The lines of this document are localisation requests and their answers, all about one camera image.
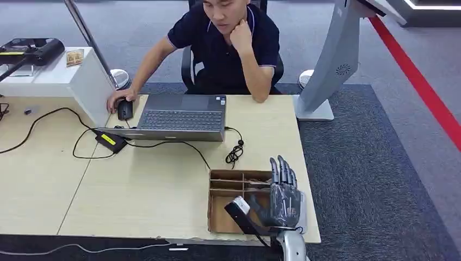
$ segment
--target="wooden desk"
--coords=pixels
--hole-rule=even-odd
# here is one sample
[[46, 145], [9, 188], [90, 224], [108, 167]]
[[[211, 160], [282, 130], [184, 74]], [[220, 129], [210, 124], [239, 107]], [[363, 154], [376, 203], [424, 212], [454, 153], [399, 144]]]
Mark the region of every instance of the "wooden desk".
[[[146, 100], [147, 96], [138, 99], [131, 126], [137, 125]], [[245, 153], [235, 168], [270, 170], [269, 158], [282, 155], [297, 173], [299, 189], [307, 196], [308, 229], [304, 239], [319, 243], [291, 96], [271, 96], [263, 104], [257, 104], [250, 96], [228, 96], [227, 102], [226, 126], [238, 129], [245, 142]], [[108, 127], [123, 124], [113, 115]], [[236, 133], [227, 131], [223, 143], [191, 143], [203, 153], [211, 168], [230, 169], [224, 158], [237, 140]], [[106, 148], [98, 145], [95, 156], [107, 153]], [[92, 160], [59, 234], [259, 245], [254, 236], [208, 232], [208, 173], [197, 152], [182, 144], [156, 148], [127, 146], [113, 158]]]
[[[74, 98], [0, 98], [10, 103], [0, 121], [0, 151], [20, 143], [32, 122], [60, 107], [70, 107], [90, 124]], [[37, 112], [25, 115], [27, 107]], [[40, 120], [28, 141], [0, 154], [0, 233], [57, 234], [89, 160], [72, 156], [77, 138], [85, 130], [77, 117], [63, 110]], [[96, 141], [83, 137], [76, 153], [90, 157]]]

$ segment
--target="white pedestal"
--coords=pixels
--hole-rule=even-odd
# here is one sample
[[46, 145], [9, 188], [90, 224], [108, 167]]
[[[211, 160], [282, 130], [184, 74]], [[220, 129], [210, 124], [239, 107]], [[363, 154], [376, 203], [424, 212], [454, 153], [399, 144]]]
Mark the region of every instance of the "white pedestal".
[[295, 107], [296, 117], [300, 121], [332, 121], [334, 119], [330, 102], [325, 100], [313, 113], [307, 114], [297, 110], [297, 101], [299, 95], [293, 95], [293, 105]]
[[[66, 67], [66, 51], [84, 49], [80, 65]], [[7, 77], [0, 94], [9, 97], [73, 97], [95, 127], [105, 127], [106, 100], [115, 90], [91, 47], [66, 47], [51, 64], [30, 77]]]

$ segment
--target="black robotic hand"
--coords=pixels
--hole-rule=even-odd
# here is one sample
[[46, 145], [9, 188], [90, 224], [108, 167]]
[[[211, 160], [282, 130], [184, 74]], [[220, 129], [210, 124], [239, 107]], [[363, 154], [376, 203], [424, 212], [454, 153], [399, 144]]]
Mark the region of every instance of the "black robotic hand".
[[274, 158], [270, 158], [272, 183], [269, 209], [263, 208], [254, 195], [249, 204], [264, 226], [294, 228], [300, 220], [301, 193], [297, 189], [295, 172], [282, 156], [279, 155], [277, 159], [280, 172]]

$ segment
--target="robotic hand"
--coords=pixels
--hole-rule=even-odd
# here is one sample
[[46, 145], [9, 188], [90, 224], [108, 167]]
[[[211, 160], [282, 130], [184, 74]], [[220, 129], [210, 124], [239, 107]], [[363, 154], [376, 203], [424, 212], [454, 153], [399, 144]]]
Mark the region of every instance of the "robotic hand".
[[295, 172], [282, 156], [277, 159], [280, 172], [274, 158], [270, 158], [272, 182], [269, 209], [263, 208], [254, 195], [251, 195], [249, 204], [264, 226], [293, 229], [300, 220], [301, 193], [297, 189]]
[[277, 231], [276, 237], [271, 237], [271, 247], [275, 244], [282, 248], [284, 261], [306, 261], [309, 258], [306, 256], [304, 238], [296, 230], [301, 212], [301, 193], [297, 189], [296, 174], [282, 156], [277, 159], [280, 172], [276, 161], [270, 158], [272, 182], [269, 209], [263, 208], [254, 195], [250, 197], [249, 205], [264, 226]]

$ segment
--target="yellow label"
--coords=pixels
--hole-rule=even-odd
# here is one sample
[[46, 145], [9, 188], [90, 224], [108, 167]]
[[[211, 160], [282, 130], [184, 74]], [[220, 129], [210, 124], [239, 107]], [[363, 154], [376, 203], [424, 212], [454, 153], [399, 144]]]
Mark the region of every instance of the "yellow label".
[[6, 52], [6, 53], [0, 53], [0, 55], [21, 55], [24, 54], [24, 52]]
[[107, 135], [105, 134], [102, 134], [101, 137], [106, 140], [108, 143], [110, 143], [111, 145], [115, 145], [115, 141], [111, 138], [109, 138]]

